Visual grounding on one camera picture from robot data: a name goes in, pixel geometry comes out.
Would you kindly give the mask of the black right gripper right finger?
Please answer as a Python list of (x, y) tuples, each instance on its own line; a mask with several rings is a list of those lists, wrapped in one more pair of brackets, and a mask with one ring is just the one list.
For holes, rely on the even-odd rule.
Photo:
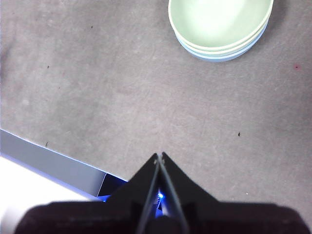
[(274, 203), (219, 201), (161, 156), (163, 206), (188, 234), (309, 234), (294, 209)]

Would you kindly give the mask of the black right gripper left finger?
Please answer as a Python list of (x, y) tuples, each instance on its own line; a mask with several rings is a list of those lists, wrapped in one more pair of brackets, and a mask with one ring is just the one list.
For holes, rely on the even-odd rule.
[(29, 209), (17, 234), (134, 234), (149, 219), (158, 194), (159, 157), (153, 154), (106, 201), (52, 202)]

